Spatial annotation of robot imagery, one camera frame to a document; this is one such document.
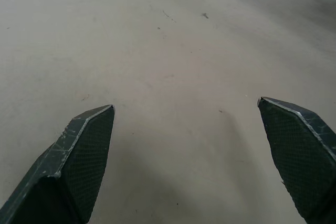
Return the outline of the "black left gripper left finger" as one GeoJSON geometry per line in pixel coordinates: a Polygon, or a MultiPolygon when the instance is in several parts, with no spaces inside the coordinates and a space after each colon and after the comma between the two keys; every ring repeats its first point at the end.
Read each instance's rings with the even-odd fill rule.
{"type": "Polygon", "coordinates": [[[75,116],[0,208],[0,224],[87,224],[105,173],[115,109],[75,116]]]}

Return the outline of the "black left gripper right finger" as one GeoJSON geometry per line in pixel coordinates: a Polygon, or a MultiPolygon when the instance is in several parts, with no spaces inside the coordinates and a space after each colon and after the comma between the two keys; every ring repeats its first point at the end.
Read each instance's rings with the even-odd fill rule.
{"type": "Polygon", "coordinates": [[[336,224],[336,133],[315,112],[261,97],[274,164],[307,224],[336,224]]]}

